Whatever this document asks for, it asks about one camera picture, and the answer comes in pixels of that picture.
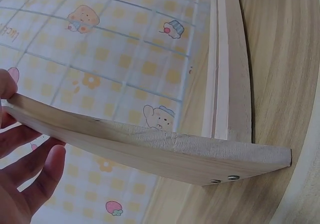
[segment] flower illustration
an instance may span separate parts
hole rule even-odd
[[[114,167],[119,167],[119,168],[122,168],[122,169],[127,168],[124,165],[121,165],[119,163],[115,163],[113,161],[110,161],[108,159],[104,159],[104,158],[101,158],[101,157],[97,157],[96,162],[99,164],[100,171],[107,172],[107,173],[112,172]]]
[[[99,87],[100,83],[101,83],[100,77],[90,73],[84,74],[84,79],[82,80],[82,84],[84,86],[87,86],[89,89],[94,89],[96,87]]]

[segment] finger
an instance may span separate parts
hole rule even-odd
[[[14,79],[11,77],[8,71],[0,69],[0,98],[9,99],[14,95],[17,90],[17,84]]]
[[[1,123],[1,128],[4,129],[7,128],[13,124],[15,124],[17,121],[14,119],[13,116],[8,114],[7,112],[2,112],[2,123]]]
[[[54,146],[45,161],[44,167],[35,181],[22,191],[31,215],[52,196],[64,172],[66,150],[63,146]]]
[[[40,135],[40,133],[25,125],[20,125],[0,133],[0,159],[9,155],[14,149],[38,138]]]
[[[64,146],[65,143],[54,138],[49,138],[33,152],[5,167],[3,169],[4,173],[6,173],[16,187],[19,187],[22,183],[33,178],[40,172],[44,167],[50,150],[55,145]]]

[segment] screw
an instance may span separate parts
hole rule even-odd
[[[238,180],[239,176],[228,176],[228,180]]]
[[[215,179],[212,179],[210,180],[211,183],[220,183],[221,181],[220,180],[215,180]]]

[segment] plaid pattern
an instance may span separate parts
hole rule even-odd
[[[196,7],[193,1],[0,0],[0,68],[17,66],[19,93],[59,109],[149,127],[155,124],[147,123],[148,107],[148,112],[164,112],[163,124],[171,128],[169,119],[181,108],[176,101],[184,90],[186,56],[199,48],[209,16],[203,3]],[[100,17],[86,33],[77,23],[71,31],[67,20],[80,5]],[[173,20],[184,28],[177,39],[159,32]],[[28,154],[47,138],[18,148],[1,159],[0,166]],[[70,145],[66,149],[62,180],[33,223],[142,222],[157,176]],[[109,201],[118,209],[120,204],[122,213],[106,207]]]

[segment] wooden plank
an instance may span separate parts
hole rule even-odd
[[[211,0],[202,135],[252,141],[249,64],[239,0]]]
[[[210,185],[288,167],[291,150],[99,120],[65,112],[20,94],[3,109],[19,122],[93,154],[178,181]]]

